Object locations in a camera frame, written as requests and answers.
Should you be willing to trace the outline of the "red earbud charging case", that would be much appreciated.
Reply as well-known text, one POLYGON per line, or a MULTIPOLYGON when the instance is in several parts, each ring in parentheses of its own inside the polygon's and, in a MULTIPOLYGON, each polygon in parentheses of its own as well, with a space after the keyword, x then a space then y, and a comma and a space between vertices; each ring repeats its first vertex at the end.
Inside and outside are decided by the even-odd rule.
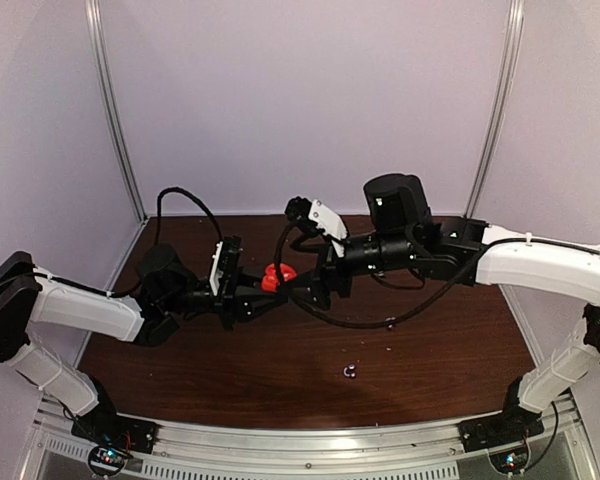
POLYGON ((264 270, 264 276, 261 281, 261 288, 265 292, 275 293, 280 285, 280 279, 278 272, 282 275, 284 281, 290 281, 297 277, 296 270, 284 263, 279 265, 279 269, 276 269, 275 264, 269 264, 264 270))

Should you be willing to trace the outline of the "purple earbud with red hook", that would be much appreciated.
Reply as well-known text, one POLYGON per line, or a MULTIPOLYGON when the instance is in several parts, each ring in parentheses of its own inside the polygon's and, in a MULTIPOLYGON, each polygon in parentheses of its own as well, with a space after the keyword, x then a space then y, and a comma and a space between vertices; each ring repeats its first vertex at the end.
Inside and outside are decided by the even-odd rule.
POLYGON ((343 375, 345 378, 353 379, 356 377, 356 368, 354 366, 347 366, 343 369, 343 375))

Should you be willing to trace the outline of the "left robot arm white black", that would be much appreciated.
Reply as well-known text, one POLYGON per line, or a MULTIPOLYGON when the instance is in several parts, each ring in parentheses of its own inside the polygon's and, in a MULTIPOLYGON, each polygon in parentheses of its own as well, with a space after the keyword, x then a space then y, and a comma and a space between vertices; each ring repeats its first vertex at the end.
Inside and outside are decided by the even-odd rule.
POLYGON ((201 279, 168 244, 152 247, 136 267, 129 294, 103 291, 37 267, 18 251, 0 266, 0 363, 55 397, 103 444, 117 442, 124 424, 106 406, 106 392, 29 333, 49 323, 155 347, 179 328, 179 319, 213 314, 230 330, 286 303, 286 296, 239 266, 240 249, 219 242, 210 275, 201 279))

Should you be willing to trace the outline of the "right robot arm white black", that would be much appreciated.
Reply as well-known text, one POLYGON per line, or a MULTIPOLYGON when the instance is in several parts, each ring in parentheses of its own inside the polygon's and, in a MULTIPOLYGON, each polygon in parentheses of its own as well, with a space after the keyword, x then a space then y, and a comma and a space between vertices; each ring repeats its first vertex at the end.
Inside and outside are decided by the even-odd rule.
POLYGON ((442 287, 393 324, 418 315, 455 285, 506 285, 582 300, 583 314, 564 344, 509 388, 503 412, 493 419, 499 440, 515 440, 563 391, 600 362, 600 245, 582 245, 518 233, 468 217, 434 220, 421 180, 391 173, 363 187, 373 231, 350 235, 345 222, 321 201, 291 199, 285 215, 303 238, 322 237, 313 247, 311 297, 303 309, 317 317, 330 307, 331 293, 345 298, 352 280, 409 270, 442 287))

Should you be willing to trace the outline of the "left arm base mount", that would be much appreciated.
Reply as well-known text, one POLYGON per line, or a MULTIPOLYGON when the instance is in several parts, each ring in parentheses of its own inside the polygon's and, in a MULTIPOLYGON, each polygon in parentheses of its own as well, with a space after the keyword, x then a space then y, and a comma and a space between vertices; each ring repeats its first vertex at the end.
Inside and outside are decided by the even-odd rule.
POLYGON ((107 393, 98 394, 98 404, 80 416, 63 402, 63 415, 72 422, 71 433, 94 444, 86 464, 97 479, 122 472, 133 453, 153 452, 158 425, 149 420, 120 415, 107 393))

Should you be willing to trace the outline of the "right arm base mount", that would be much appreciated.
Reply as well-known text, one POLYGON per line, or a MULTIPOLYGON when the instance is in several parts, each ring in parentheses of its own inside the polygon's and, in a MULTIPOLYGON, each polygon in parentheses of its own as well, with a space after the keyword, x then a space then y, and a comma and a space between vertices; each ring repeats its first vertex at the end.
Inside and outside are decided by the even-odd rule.
POLYGON ((528 440, 544 432, 540 413, 520 406, 518 377, 506 392, 502 411, 458 424, 465 453, 490 450, 491 466, 500 474, 520 475, 531 466, 528 440))

